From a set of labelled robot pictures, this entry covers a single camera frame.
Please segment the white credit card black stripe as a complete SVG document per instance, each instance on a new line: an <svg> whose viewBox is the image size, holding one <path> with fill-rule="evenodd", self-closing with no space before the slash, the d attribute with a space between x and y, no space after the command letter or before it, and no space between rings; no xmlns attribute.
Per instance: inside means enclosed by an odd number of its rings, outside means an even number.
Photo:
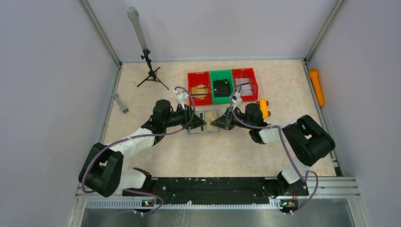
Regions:
<svg viewBox="0 0 401 227"><path fill-rule="evenodd" d="M235 83L240 85L242 89L252 89L249 78L235 78Z"/></svg>

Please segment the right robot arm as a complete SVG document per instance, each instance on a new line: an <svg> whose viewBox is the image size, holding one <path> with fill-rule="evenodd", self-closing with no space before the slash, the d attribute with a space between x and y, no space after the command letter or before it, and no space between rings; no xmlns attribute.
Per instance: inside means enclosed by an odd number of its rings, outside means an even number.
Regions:
<svg viewBox="0 0 401 227"><path fill-rule="evenodd" d="M334 150L333 138L309 115L281 127L266 123L263 114L258 104L248 104L245 112L228 107L211 125L224 130L246 128L251 139L258 144L281 143L290 163L267 187L269 196L288 195L304 189L312 173L310 168Z"/></svg>

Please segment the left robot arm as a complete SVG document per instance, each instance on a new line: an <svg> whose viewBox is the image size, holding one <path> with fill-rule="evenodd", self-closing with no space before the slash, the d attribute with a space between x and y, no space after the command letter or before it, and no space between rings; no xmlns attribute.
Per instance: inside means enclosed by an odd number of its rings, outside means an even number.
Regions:
<svg viewBox="0 0 401 227"><path fill-rule="evenodd" d="M134 133L108 145L98 142L92 146L78 177L82 191L109 197L125 189L143 188L150 175L135 168L123 174L124 161L158 144L169 134L167 128L179 125L187 130L206 122L188 105L178 104L174 110L168 100L158 100L150 118Z"/></svg>

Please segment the gold credit card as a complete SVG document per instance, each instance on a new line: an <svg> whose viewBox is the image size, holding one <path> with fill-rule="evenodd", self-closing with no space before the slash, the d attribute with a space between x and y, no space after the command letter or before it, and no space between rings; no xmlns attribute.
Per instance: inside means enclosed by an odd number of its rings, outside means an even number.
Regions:
<svg viewBox="0 0 401 227"><path fill-rule="evenodd" d="M201 119L203 119L206 122L206 125L203 125L201 127L194 129L193 130L194 133L218 131L217 126L211 125L211 122L217 119L216 111L198 112L196 114L198 117L200 117Z"/></svg>

